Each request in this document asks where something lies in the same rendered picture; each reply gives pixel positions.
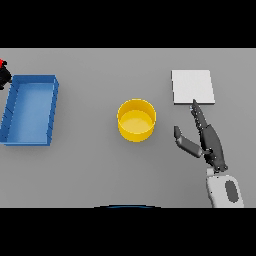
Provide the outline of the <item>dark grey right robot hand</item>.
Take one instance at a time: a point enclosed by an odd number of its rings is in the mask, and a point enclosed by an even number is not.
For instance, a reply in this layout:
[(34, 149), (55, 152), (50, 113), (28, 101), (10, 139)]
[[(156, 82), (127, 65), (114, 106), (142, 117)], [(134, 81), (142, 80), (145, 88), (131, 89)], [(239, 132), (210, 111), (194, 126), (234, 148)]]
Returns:
[(219, 136), (213, 126), (209, 124), (202, 109), (196, 100), (191, 105), (191, 114), (198, 130), (200, 144), (186, 138), (178, 126), (174, 127), (174, 138), (176, 145), (188, 154), (200, 158), (204, 157), (216, 173), (225, 172), (228, 166), (225, 162), (224, 151)]

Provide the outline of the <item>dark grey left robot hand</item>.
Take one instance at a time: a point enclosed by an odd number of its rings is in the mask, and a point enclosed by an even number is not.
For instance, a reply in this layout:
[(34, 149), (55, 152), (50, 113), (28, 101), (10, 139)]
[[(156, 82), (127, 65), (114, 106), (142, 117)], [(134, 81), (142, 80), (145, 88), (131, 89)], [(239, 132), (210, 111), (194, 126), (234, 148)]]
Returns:
[(4, 86), (6, 83), (11, 83), (11, 82), (12, 82), (11, 73), (5, 66), (2, 66), (0, 68), (0, 90), (4, 89)]

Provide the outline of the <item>pale square measuring scale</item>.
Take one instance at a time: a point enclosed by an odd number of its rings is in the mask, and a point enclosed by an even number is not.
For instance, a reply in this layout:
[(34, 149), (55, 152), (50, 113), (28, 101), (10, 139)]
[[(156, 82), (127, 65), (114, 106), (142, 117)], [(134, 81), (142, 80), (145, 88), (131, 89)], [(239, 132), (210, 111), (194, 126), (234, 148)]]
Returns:
[(209, 70), (172, 70), (171, 81), (175, 105), (215, 103)]

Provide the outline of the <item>yellow bowl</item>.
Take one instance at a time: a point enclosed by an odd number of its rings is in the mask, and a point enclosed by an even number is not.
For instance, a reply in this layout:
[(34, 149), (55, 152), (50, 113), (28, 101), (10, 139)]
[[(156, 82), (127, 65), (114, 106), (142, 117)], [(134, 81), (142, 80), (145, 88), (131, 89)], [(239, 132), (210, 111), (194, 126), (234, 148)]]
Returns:
[(144, 99), (133, 98), (124, 102), (117, 112), (117, 126), (124, 139), (139, 143), (148, 139), (156, 124), (156, 111)]

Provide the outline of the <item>blue tray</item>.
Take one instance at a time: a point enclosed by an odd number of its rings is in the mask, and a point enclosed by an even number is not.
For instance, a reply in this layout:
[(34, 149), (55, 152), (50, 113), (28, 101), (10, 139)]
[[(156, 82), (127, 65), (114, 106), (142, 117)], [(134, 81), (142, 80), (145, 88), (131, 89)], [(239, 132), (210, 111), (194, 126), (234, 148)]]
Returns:
[(58, 89), (55, 75), (14, 75), (0, 125), (0, 144), (49, 146)]

